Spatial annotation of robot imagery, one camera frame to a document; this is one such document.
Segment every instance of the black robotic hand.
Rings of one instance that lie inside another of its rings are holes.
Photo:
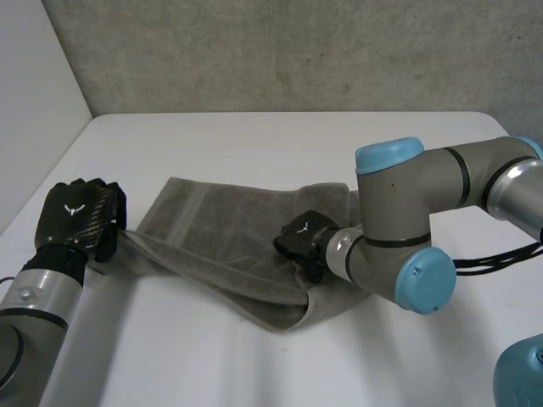
[[[327,242],[340,227],[327,216],[308,210],[284,226],[273,245],[287,259],[304,267],[310,281],[317,283],[327,270]]]
[[[104,262],[117,249],[117,230],[126,229],[126,195],[116,182],[82,179],[54,186],[45,199],[36,229],[38,253],[53,246]]]

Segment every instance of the gray robot arm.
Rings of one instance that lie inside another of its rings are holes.
[[[78,263],[84,271],[85,260]],[[2,407],[40,404],[82,289],[64,270],[25,268],[16,276],[0,304]]]
[[[36,255],[0,303],[0,406],[40,404],[83,289],[88,260],[108,261],[126,197],[116,184],[77,180],[48,194]]]
[[[414,138],[360,148],[363,233],[345,228],[320,240],[328,268],[404,309],[439,310],[454,290],[456,267],[432,246],[430,214],[477,205],[540,241],[539,152],[513,137],[429,151]]]
[[[308,211],[285,226],[274,245],[313,282],[328,268],[404,309],[431,314],[451,297],[456,267],[432,246],[430,214],[476,205],[541,243],[541,159],[535,142],[512,137],[429,151],[415,138],[360,148],[363,231]],[[509,347],[493,384],[497,407],[543,405],[543,335]]]

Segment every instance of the towel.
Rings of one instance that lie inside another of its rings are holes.
[[[273,239],[313,209],[341,226],[360,223],[358,194],[345,184],[270,191],[171,178],[136,231],[119,236],[105,275],[179,275],[220,296],[272,331],[315,324],[352,308],[368,293],[331,272],[309,282],[278,254]]]

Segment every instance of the table surface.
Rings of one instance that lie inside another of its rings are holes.
[[[355,189],[360,146],[416,136],[438,148],[504,135],[478,113],[105,115],[0,236],[0,275],[13,275],[33,255],[43,200],[58,181],[118,181],[135,229],[170,176],[277,190],[327,181]],[[531,242],[476,208],[431,221],[434,245],[455,258]],[[492,406],[498,356],[540,333],[541,261],[460,278],[435,315],[373,296],[287,334],[263,331],[180,277],[91,274],[42,406]]]

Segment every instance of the logo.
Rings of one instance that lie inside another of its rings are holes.
[[[82,210],[83,208],[85,208],[84,204],[82,206],[80,206],[79,208],[77,208],[77,209],[70,209],[70,208],[68,208],[68,205],[66,205],[66,204],[64,205],[64,209],[66,209],[66,212],[68,212],[70,214],[70,216],[73,216],[74,214],[76,214],[77,212]]]

